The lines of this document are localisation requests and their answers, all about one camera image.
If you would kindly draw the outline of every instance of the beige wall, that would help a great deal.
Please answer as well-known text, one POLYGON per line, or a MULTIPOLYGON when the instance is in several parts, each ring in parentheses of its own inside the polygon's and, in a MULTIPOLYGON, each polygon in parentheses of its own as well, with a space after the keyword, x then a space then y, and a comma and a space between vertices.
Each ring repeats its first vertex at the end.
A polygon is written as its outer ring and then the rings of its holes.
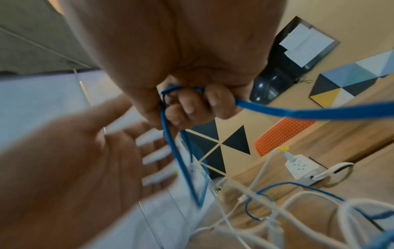
MULTIPOLYGON (((299 16, 341 43, 315 68, 306 79, 315 81, 325 71, 380 54, 394 48, 394 1, 392 0, 290 0, 278 32, 295 16, 299 16)), ((298 83, 286 90, 271 106, 306 109, 320 108, 309 98, 313 83, 298 83)), ((220 140, 245 126, 251 156, 238 163, 231 151, 222 151, 228 175, 248 168, 249 162, 259 158, 254 142, 280 118, 243 110, 230 120, 217 120, 220 140)))

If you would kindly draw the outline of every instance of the white power strip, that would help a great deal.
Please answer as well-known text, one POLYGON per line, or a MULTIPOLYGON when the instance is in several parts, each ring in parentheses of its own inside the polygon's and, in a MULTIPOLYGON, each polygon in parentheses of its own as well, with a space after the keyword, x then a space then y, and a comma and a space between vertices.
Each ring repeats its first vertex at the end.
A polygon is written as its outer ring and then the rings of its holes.
POLYGON ((312 180, 311 177, 326 171, 324 167, 303 155, 296 155, 294 157, 295 159, 293 161, 287 161, 285 165, 291 175, 301 184, 312 185, 316 181, 312 180))

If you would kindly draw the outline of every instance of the power strip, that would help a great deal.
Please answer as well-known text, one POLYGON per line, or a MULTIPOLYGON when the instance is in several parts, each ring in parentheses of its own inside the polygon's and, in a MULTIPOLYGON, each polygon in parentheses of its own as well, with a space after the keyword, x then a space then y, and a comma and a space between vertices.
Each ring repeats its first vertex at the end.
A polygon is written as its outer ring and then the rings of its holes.
POLYGON ((326 171, 324 167, 303 155, 294 156, 294 160, 287 161, 285 165, 298 183, 308 186, 316 182, 311 179, 312 176, 316 176, 326 171))

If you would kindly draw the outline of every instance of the white paper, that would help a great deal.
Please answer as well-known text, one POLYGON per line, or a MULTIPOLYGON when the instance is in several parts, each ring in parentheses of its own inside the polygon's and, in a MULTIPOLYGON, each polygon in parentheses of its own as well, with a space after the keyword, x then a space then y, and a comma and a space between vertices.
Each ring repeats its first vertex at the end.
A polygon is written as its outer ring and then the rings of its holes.
POLYGON ((312 28, 312 33, 294 50, 284 54, 300 67, 304 67, 320 52, 333 43, 333 39, 312 28))
POLYGON ((279 45, 283 46, 288 51, 294 50, 298 45, 306 40, 312 34, 312 30, 307 28, 302 23, 291 31, 279 45))

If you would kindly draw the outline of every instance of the hand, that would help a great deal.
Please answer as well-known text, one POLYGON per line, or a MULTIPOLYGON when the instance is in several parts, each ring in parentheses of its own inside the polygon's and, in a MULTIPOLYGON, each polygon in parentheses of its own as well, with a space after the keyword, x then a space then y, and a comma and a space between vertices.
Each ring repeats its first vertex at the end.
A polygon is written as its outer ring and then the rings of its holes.
POLYGON ((2 248, 77 248, 173 182, 141 184, 174 159, 170 154, 142 165, 166 145, 159 139, 136 146, 149 123, 100 132, 130 107, 120 96, 55 120, 0 155, 2 248))
POLYGON ((227 119, 267 64, 286 0, 61 0, 82 46, 160 127, 156 86, 174 93, 166 117, 190 128, 227 119), (204 87, 199 94, 193 87, 204 87))

